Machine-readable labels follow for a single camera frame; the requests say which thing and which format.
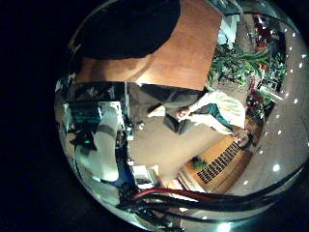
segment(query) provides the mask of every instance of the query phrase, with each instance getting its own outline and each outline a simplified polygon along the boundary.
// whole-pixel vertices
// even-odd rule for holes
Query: recessed light
[[[180,212],[185,212],[185,211],[187,211],[186,208],[180,208]]]
[[[279,170],[280,170],[280,165],[278,163],[276,163],[272,166],[272,171],[276,172],[276,171],[279,171]]]
[[[230,223],[222,223],[218,226],[218,232],[230,232],[231,225]]]

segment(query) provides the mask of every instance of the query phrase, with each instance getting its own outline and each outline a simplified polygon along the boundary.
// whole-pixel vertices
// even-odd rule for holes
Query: black object
[[[141,58],[155,52],[173,32],[179,0],[126,0],[89,18],[77,44],[95,59]]]

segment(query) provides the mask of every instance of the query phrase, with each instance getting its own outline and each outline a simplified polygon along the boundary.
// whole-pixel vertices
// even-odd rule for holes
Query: black cable
[[[172,213],[172,212],[164,211],[164,210],[159,210],[159,209],[152,209],[152,210],[156,211],[158,213],[164,214],[166,216],[191,220],[191,221],[195,221],[195,222],[203,222],[203,223],[222,223],[222,222],[227,222],[227,221],[228,222],[239,222],[239,221],[242,221],[242,220],[248,220],[248,219],[255,217],[255,216],[242,217],[242,218],[238,218],[238,219],[201,219],[201,218],[197,218],[197,217],[183,216],[183,215],[179,215],[179,214],[176,214],[176,213]]]
[[[158,203],[147,203],[141,202],[137,203],[134,202],[132,204],[127,204],[125,206],[120,206],[119,208],[123,210],[128,209],[149,209],[149,208],[158,208],[158,209],[168,209],[172,208],[180,208],[185,207],[187,209],[197,209],[197,210],[208,210],[208,211],[215,211],[215,212],[238,212],[238,211],[248,211],[254,210],[257,208],[264,207],[269,205],[270,203],[274,203],[275,201],[279,200],[278,195],[273,196],[265,196],[263,199],[259,199],[253,202],[244,202],[244,203],[226,203],[226,204],[213,204],[212,202],[193,202],[187,201],[182,199],[172,199],[168,196],[162,195],[151,195],[148,199],[156,199],[162,200],[163,202]]]

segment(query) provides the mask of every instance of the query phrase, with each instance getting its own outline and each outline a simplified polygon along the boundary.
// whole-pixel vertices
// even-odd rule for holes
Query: potted plant
[[[268,60],[269,51],[267,49],[249,53],[235,43],[232,48],[227,44],[218,44],[209,71],[210,86],[214,81],[220,81],[223,77],[239,85],[244,85],[247,76],[252,73],[261,78],[260,65],[268,66]]]
[[[198,157],[193,158],[191,162],[192,162],[192,169],[195,171],[199,171],[201,169],[207,169],[209,167],[209,164],[205,160]]]

